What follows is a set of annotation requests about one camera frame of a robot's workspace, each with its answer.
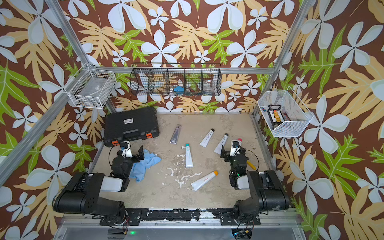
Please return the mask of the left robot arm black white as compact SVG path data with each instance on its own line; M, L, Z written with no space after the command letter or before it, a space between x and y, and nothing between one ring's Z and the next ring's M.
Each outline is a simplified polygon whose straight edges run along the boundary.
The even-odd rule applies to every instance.
M129 210L122 201L100 197L100 192L125 192L134 163L145 159L143 147L129 157L128 149L121 149L111 164L111 174L76 174L52 200L53 210L63 214L91 215L102 226L137 226L142 211Z

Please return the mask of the white tube orange cap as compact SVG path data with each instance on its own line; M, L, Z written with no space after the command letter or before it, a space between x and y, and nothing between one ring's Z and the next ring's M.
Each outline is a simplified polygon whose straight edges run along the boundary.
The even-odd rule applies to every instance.
M213 171L213 172L207 174L206 176L194 181L193 183L191 183L193 190L198 191L202 186L204 186L210 180L215 178L218 174L219 174L218 171Z

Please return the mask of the black box yellow items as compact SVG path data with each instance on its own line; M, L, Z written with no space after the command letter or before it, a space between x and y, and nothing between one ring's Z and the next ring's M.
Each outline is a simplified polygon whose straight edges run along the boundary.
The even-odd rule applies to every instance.
M274 128L286 121L282 109L281 105L268 105L267 113Z

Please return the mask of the white tube grey cap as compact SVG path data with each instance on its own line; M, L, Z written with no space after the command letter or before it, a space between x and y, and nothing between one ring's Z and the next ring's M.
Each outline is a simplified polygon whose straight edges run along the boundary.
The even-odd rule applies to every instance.
M220 142L218 143L218 145L216 146L214 152L218 155L221 154L221 151L222 151L222 147L226 144L227 140L228 140L228 137L229 137L229 134L225 133L224 136L222 137L222 139L220 140Z

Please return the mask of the silver purple toothpaste tube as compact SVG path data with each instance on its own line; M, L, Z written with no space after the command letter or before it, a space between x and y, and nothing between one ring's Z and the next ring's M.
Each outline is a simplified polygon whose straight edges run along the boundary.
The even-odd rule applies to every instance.
M178 139L179 139L179 135L180 135L180 132L181 132L181 125L178 124L173 132L173 135L171 137L171 140L170 140L170 144L174 144L176 145L178 143Z

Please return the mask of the black tool case orange latches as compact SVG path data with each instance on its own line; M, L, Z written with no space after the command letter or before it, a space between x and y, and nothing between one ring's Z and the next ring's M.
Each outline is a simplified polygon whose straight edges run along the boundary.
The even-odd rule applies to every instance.
M124 141L146 140L160 135L154 107L116 112L105 119L104 145L117 146Z

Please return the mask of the white tube black cap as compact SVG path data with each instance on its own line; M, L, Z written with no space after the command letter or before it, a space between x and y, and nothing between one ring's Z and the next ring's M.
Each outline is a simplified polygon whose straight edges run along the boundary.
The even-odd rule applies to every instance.
M214 129L210 129L209 132L205 135L205 137L203 138L203 140L200 142L200 146L206 148L209 141L211 140L213 134L214 134L215 130Z

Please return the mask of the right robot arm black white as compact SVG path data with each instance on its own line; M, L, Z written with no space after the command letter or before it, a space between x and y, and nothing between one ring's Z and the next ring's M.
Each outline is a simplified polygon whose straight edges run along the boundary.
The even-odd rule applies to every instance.
M237 201L233 209L220 214L221 225L240 226L252 224L259 226L260 214L283 211L290 207L288 195L283 189L275 171L249 171L247 165L248 150L235 141L229 151L221 149L220 157L230 163L229 180L236 190L249 190L250 197Z

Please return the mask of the blue object in basket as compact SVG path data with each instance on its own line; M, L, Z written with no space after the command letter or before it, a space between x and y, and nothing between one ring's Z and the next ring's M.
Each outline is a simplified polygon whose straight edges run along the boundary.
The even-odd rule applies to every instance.
M178 86L174 88L174 92L182 95L185 92L185 89L183 87Z

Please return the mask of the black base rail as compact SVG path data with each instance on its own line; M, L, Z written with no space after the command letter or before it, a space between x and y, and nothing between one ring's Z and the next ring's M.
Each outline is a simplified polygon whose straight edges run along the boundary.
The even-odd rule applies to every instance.
M258 214L241 215L240 211L232 208L173 208L148 209L127 208L123 217L100 217L101 226L139 226L147 222L200 222L204 220L218 220L222 226L259 226L261 224Z

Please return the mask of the white tube teal cap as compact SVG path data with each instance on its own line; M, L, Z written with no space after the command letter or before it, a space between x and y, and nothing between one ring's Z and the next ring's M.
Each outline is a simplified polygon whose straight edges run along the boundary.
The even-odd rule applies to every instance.
M186 167L186 168L192 168L194 165L193 165L193 159L192 159L191 147L190 147L189 144L186 144L186 146L185 146L185 150L186 150L185 167Z

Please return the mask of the blue microfiber cloth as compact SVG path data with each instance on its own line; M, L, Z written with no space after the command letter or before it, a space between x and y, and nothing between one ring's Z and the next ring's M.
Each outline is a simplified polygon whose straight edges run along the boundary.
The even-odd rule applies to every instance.
M147 149L144 149L144 159L140 160L139 163L133 164L129 178L135 180L138 183L143 181L147 169L150 169L152 166L158 164L161 161L162 159L158 155L150 153Z

